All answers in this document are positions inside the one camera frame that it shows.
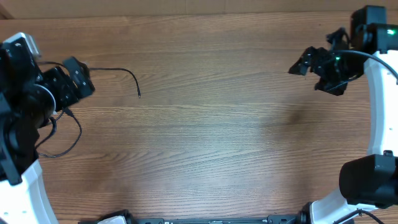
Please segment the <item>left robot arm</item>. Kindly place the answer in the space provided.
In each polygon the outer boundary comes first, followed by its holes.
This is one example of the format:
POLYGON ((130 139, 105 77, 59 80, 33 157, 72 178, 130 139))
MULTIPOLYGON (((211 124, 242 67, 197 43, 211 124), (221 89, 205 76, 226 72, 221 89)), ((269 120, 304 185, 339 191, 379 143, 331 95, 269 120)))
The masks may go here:
POLYGON ((44 187, 38 130, 53 114, 94 93, 90 70, 76 58, 42 72, 34 38, 1 43, 1 223, 57 223, 44 187))

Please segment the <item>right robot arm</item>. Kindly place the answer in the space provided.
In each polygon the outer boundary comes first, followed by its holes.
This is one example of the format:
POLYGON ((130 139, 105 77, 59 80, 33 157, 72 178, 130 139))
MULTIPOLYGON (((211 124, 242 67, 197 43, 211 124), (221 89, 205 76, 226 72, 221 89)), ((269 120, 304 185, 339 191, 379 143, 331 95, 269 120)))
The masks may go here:
POLYGON ((326 37, 329 49, 309 47, 289 73, 319 76, 315 89, 342 95, 348 84, 366 76, 371 135, 365 157, 345 163, 339 186, 306 204, 285 223, 353 223, 358 215, 397 204, 397 26, 387 23, 386 8, 367 5, 351 15, 349 30, 326 37))

